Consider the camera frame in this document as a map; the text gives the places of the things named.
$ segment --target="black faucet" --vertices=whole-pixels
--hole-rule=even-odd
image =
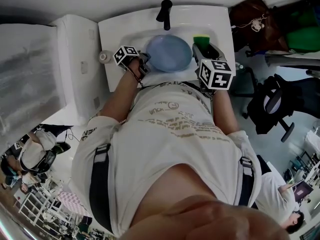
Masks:
[[[170,30],[170,10],[172,2],[170,0],[163,0],[161,3],[161,10],[156,17],[158,22],[163,22],[164,30]]]

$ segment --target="green bag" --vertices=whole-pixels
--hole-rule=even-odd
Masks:
[[[310,26],[290,32],[285,36],[290,49],[298,53],[312,53],[320,51],[320,27]]]

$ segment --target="cable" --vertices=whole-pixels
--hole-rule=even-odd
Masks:
[[[139,82],[139,84],[141,85],[141,87],[144,87],[144,85],[142,84],[142,82],[140,81],[140,79],[136,76],[136,74],[133,72],[133,70],[132,70],[129,66],[126,66],[126,69],[129,70],[129,71],[133,74],[135,80],[137,80],[137,81]]]
[[[254,21],[258,21],[261,23],[262,20],[266,19],[265,14],[262,14],[261,18],[254,18],[252,19],[247,25],[242,24],[241,26],[236,26],[237,28],[245,28],[246,26],[252,24]]]
[[[67,136],[68,136],[68,139],[69,139],[70,141],[73,141],[73,139],[75,138],[75,139],[80,143],[80,140],[77,139],[77,137],[74,135],[74,132],[72,131],[71,128],[69,128],[69,129],[67,129],[67,130],[65,131],[64,142],[66,142]]]

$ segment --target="white t-shirt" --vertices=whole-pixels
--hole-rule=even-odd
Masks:
[[[72,162],[73,191],[91,211],[89,193],[95,150],[108,151],[108,193],[112,231],[120,237],[153,183],[170,167],[187,164],[222,202],[235,202],[238,162],[252,160],[257,172],[251,206],[260,190],[259,161],[244,131],[226,136],[214,125],[210,100],[174,82],[149,87],[120,125],[115,119],[91,119]]]
[[[259,211],[268,214],[280,225],[289,218],[296,207],[292,188],[280,194],[278,188],[284,185],[285,180],[277,177],[274,172],[262,175],[261,190],[255,201]]]
[[[38,178],[38,176],[33,176],[35,177],[38,182],[40,182],[41,180]],[[22,183],[23,184],[26,184],[26,185],[33,185],[35,184],[36,182],[34,182],[34,180],[31,178],[31,173],[28,172],[27,174],[23,175],[22,176]]]
[[[51,132],[38,130],[35,135],[39,138],[41,144],[29,138],[24,144],[18,158],[22,160],[22,163],[28,169],[35,167],[45,156],[45,151],[52,149],[56,144],[56,137]]]

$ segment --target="sink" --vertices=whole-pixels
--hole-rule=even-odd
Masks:
[[[210,42],[218,46],[236,75],[235,54],[230,27],[228,9],[208,5],[173,6],[170,12],[171,29],[163,29],[163,23],[156,21],[160,8],[135,11],[109,18],[98,23],[101,46],[103,50],[113,53],[121,45],[134,46],[142,52],[150,39],[158,35],[174,35],[185,40],[190,48],[193,36],[206,34]],[[109,89],[114,92],[124,70],[112,61],[105,66]],[[142,80],[144,86],[158,85],[167,81],[194,81],[197,79],[195,70],[198,68],[194,58],[184,71],[175,73],[151,72]]]

